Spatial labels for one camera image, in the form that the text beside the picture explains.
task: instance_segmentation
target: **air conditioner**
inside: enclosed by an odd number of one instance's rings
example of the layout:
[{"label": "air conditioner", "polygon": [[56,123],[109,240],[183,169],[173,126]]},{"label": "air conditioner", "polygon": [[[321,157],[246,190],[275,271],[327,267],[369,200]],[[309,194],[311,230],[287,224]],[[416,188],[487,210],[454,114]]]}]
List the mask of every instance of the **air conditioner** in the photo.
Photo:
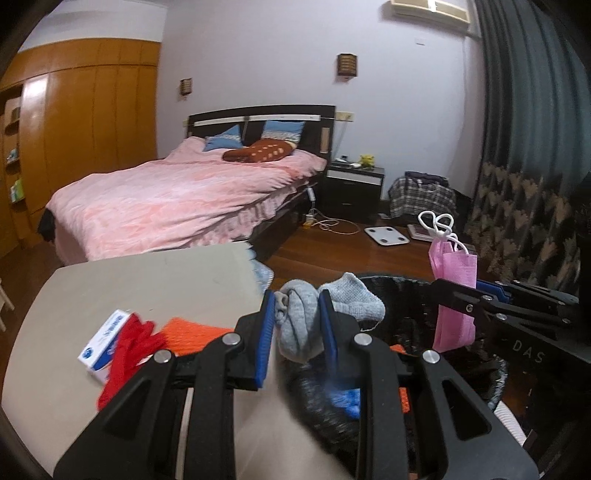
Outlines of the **air conditioner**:
[{"label": "air conditioner", "polygon": [[439,0],[390,0],[396,15],[422,18],[467,32],[470,27],[468,10]]}]

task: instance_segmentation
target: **patterned curtain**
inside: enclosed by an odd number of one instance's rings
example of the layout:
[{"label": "patterned curtain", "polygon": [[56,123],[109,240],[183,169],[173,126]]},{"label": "patterned curtain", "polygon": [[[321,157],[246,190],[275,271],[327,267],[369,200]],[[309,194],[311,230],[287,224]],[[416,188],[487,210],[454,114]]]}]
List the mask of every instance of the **patterned curtain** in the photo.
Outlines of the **patterned curtain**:
[{"label": "patterned curtain", "polygon": [[476,0],[486,64],[482,165],[466,225],[489,272],[573,291],[569,195],[591,169],[584,66],[529,0]]}]

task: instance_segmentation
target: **red cloth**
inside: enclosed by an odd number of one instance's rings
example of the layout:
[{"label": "red cloth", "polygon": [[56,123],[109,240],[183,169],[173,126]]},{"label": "red cloth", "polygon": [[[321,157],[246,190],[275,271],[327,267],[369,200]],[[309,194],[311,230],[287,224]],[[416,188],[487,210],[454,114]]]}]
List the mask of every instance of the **red cloth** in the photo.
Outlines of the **red cloth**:
[{"label": "red cloth", "polygon": [[137,373],[142,359],[166,347],[164,335],[152,335],[153,331],[154,322],[142,323],[136,313],[132,313],[123,325],[117,337],[109,379],[97,402],[99,410]]}]

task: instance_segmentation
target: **wall socket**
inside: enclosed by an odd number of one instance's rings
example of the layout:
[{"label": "wall socket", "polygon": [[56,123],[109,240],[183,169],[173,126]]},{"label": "wall socket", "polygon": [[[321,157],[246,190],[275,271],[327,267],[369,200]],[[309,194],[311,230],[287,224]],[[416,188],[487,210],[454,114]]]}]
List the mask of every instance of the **wall socket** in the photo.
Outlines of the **wall socket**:
[{"label": "wall socket", "polygon": [[335,114],[335,120],[337,122],[352,122],[354,117],[351,112],[336,112]]}]

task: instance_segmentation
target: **wooden wardrobe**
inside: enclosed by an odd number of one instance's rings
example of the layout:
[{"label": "wooden wardrobe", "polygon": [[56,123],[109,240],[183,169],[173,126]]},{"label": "wooden wardrobe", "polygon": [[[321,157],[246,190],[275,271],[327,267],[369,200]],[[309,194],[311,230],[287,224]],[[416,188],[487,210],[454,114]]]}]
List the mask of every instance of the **wooden wardrobe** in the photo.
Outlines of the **wooden wardrobe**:
[{"label": "wooden wardrobe", "polygon": [[[58,189],[90,173],[156,158],[159,55],[157,42],[85,38],[25,50],[13,59],[0,80],[2,128],[20,107],[17,128],[0,135],[0,195],[7,191],[6,201],[0,199],[0,256],[15,239],[23,246],[40,241],[37,224]],[[19,161],[8,166],[12,144],[18,144]],[[18,178],[25,197],[12,204],[9,189]],[[5,225],[7,217],[12,225]]]}]

